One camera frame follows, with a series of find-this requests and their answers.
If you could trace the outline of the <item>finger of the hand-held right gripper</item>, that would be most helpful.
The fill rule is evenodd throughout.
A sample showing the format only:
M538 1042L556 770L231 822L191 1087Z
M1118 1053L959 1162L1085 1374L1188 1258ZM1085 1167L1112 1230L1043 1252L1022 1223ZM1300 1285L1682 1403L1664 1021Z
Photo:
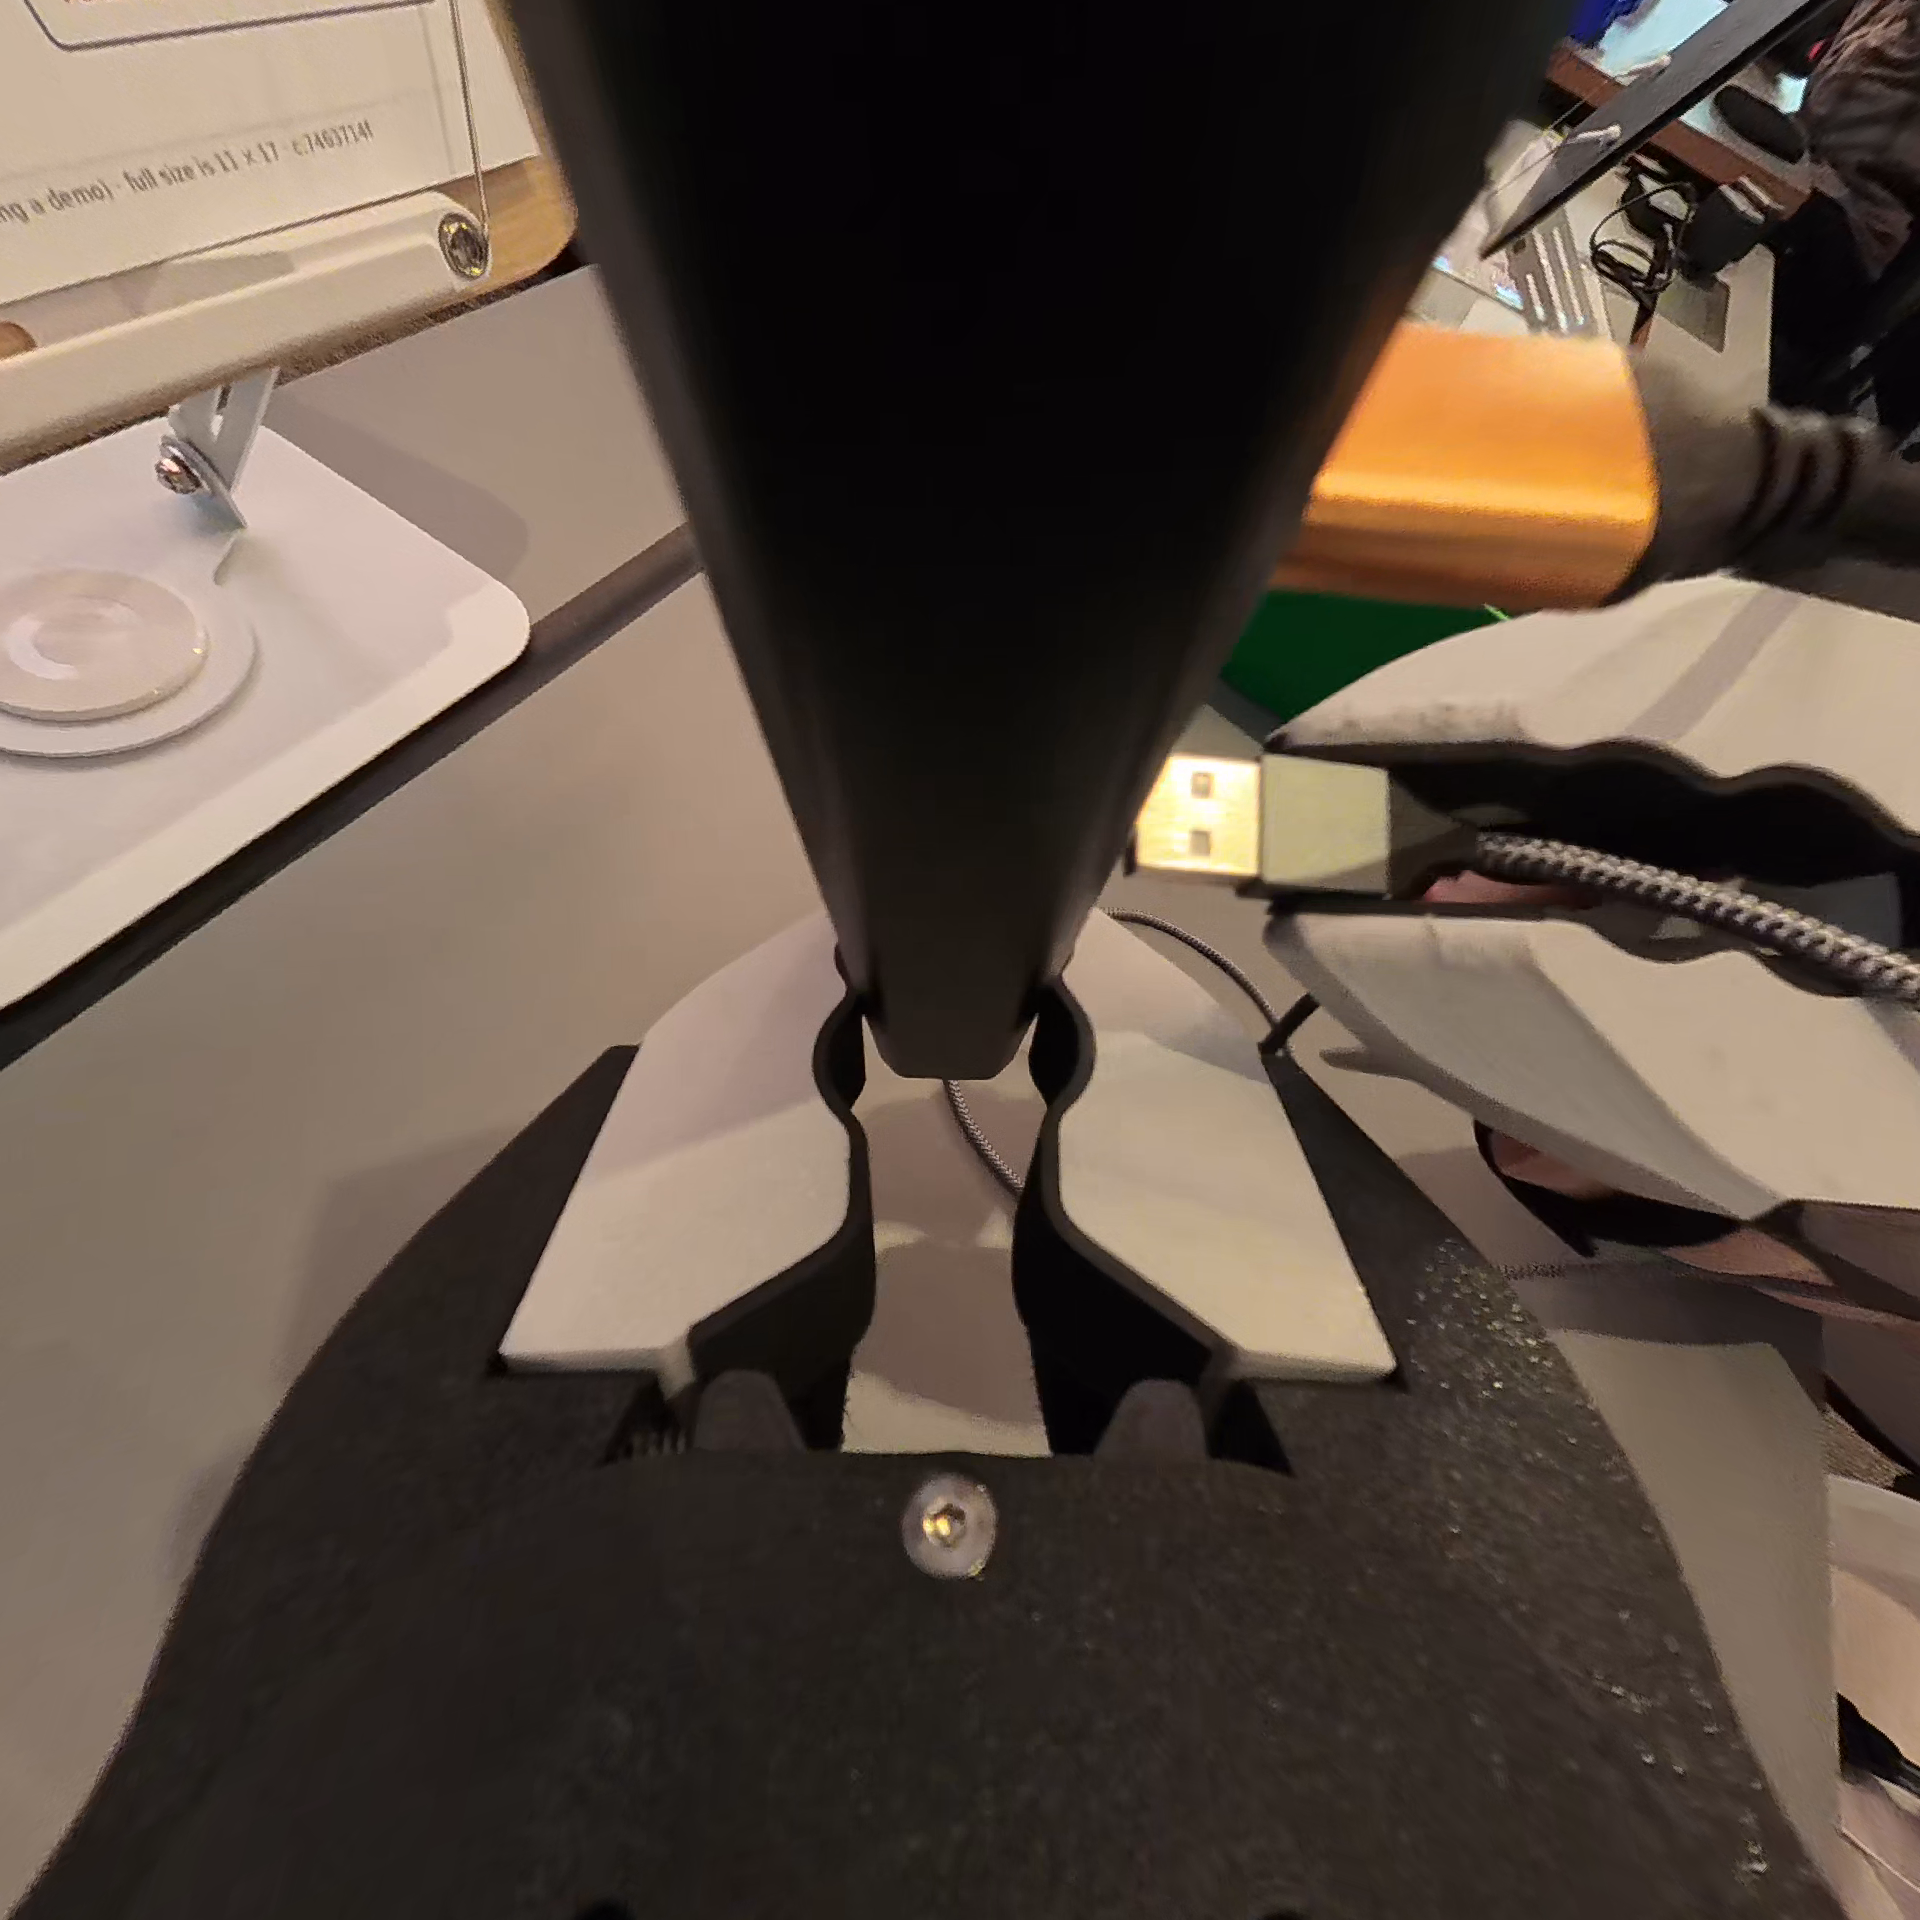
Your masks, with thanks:
M1363 1048L1592 1180L1732 1219L1915 1211L1915 1012L1574 919L1306 912L1267 947Z
M1375 767L1432 808L1502 822L1789 800L1914 840L1918 628L1778 586L1670 582L1439 640L1267 749Z

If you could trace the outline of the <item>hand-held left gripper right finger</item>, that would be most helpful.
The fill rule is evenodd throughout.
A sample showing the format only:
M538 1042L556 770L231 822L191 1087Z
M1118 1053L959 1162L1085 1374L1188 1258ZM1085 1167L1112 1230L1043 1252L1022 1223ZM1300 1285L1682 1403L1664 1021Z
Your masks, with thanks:
M1034 1021L1043 1116L1013 1280L1037 1374L1095 1408L1138 1381L1206 1410L1396 1371L1256 1039L1096 910Z

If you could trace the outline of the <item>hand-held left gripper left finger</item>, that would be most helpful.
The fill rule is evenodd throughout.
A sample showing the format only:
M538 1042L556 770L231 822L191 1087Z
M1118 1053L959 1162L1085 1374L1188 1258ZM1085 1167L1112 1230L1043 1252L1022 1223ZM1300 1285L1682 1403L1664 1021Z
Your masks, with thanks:
M827 917L709 975L631 1055L501 1359L670 1400L730 1371L802 1405L846 1388L877 1290L864 1084Z

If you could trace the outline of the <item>dark grey usb hub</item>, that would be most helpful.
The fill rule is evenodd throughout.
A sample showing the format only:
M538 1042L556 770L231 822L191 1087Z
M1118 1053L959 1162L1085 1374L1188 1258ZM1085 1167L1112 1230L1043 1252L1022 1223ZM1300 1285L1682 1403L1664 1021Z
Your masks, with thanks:
M510 13L879 1053L992 1077L1573 4Z

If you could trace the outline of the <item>silver keyboard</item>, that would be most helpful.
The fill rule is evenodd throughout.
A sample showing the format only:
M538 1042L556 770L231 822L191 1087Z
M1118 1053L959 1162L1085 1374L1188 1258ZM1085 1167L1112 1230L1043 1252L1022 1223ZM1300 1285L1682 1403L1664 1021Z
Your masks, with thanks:
M1612 342L1602 277L1590 258L1590 243L1580 238L1564 205L1504 250L1504 272L1514 283L1519 320L1546 339Z

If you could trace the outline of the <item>black monitor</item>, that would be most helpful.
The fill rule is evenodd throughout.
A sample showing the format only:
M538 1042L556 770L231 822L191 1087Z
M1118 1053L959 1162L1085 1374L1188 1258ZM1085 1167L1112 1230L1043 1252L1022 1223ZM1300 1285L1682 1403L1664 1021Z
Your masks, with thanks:
M1814 2L1732 2L1680 39L1655 66L1598 102L1533 164L1522 164L1486 189L1486 235L1479 258L1515 247L1541 221L1640 154L1652 136L1806 27Z

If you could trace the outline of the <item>round white disc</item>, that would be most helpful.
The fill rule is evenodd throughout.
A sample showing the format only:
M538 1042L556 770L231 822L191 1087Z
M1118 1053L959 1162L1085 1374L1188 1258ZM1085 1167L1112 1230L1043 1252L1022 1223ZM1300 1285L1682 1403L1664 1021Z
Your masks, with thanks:
M202 728L251 683L255 630L213 581L47 567L2 587L2 755L96 760Z

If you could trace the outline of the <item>poster display stand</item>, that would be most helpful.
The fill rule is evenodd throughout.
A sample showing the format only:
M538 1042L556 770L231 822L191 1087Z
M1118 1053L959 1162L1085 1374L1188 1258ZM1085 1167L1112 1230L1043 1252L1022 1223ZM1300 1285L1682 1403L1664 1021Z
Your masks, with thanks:
M268 412L575 219L504 4L2 4L2 587L213 581L255 630L188 736L2 755L6 1012L523 653L507 586Z

